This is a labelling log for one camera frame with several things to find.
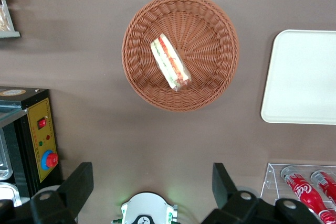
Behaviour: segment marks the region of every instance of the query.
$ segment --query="wicker basket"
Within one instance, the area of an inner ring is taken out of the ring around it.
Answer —
[[[172,90],[155,62],[150,43],[161,33],[192,76],[185,90]],[[153,0],[136,13],[122,45],[122,63],[133,89],[169,111],[196,110],[217,99],[230,84],[238,58],[235,28],[210,0]]]

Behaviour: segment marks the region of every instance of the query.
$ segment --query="red knob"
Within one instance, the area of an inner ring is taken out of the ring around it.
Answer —
[[[55,167],[58,163],[58,155],[56,153],[50,153],[47,156],[46,165],[48,167]]]

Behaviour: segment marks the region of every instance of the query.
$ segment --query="white tray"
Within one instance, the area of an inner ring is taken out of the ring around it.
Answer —
[[[269,123],[336,124],[336,31],[277,35],[261,117]]]

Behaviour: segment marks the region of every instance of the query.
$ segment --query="shelf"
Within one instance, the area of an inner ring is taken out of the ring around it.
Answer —
[[[0,31],[0,38],[20,37],[18,31]]]
[[[325,206],[328,209],[336,210],[336,206],[331,202],[324,193],[310,181],[310,175],[317,171],[323,170],[327,172],[334,180],[336,180],[336,166],[323,165],[293,165],[293,164],[268,164],[263,189],[261,191],[261,199],[265,202],[275,205],[275,202],[280,198],[291,198],[298,200],[297,196],[281,178],[280,172],[287,166],[295,167],[298,172],[315,188],[321,195]]]

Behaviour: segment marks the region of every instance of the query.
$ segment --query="red bottle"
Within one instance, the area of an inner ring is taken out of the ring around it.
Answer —
[[[325,207],[318,193],[293,166],[281,171],[281,177],[292,188],[300,201],[314,211],[325,224],[336,224],[335,216]]]
[[[317,184],[317,186],[323,191],[323,193],[335,204],[336,182],[329,174],[322,170],[318,170],[310,176],[310,180],[314,184]]]

